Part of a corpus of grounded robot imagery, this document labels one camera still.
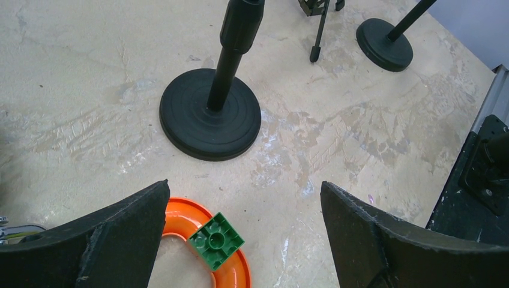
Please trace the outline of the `black mic stand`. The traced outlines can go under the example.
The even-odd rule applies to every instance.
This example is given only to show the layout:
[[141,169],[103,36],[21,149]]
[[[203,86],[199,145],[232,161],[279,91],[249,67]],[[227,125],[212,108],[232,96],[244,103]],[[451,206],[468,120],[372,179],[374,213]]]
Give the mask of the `black mic stand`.
[[436,0],[422,0],[396,25],[378,19],[365,20],[356,30],[360,49],[377,66],[392,72],[405,70],[413,59],[413,49],[404,32]]
[[216,68],[187,71],[164,90],[160,123],[167,138],[185,154],[226,161],[254,144],[261,127],[261,108],[236,72],[253,45],[264,6],[264,1],[229,1]]

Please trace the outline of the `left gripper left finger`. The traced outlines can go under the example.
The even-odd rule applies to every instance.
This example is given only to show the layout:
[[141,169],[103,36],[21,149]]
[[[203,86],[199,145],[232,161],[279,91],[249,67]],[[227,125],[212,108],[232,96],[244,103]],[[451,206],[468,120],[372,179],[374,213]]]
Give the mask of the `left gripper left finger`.
[[2,287],[146,287],[170,197],[158,181],[58,227],[1,246]]

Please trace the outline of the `black tripod shock-mount stand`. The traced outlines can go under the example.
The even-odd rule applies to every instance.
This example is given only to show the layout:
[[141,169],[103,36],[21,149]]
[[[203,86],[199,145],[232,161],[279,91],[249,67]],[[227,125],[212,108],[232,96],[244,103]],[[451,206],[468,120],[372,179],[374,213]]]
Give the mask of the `black tripod shock-mount stand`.
[[303,13],[307,17],[319,16],[320,21],[318,25],[318,31],[316,33],[316,39],[313,45],[311,45],[311,35],[309,34],[306,38],[302,39],[301,42],[303,47],[309,49],[309,61],[315,63],[318,61],[321,54],[321,39],[329,11],[330,1],[329,0],[309,0],[309,1],[298,1]]

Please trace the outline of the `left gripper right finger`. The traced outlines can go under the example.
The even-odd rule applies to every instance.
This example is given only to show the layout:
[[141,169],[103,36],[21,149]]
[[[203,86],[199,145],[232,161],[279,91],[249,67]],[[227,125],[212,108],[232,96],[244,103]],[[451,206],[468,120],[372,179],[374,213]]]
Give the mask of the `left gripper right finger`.
[[508,247],[437,233],[324,181],[321,209],[341,287],[507,287]]

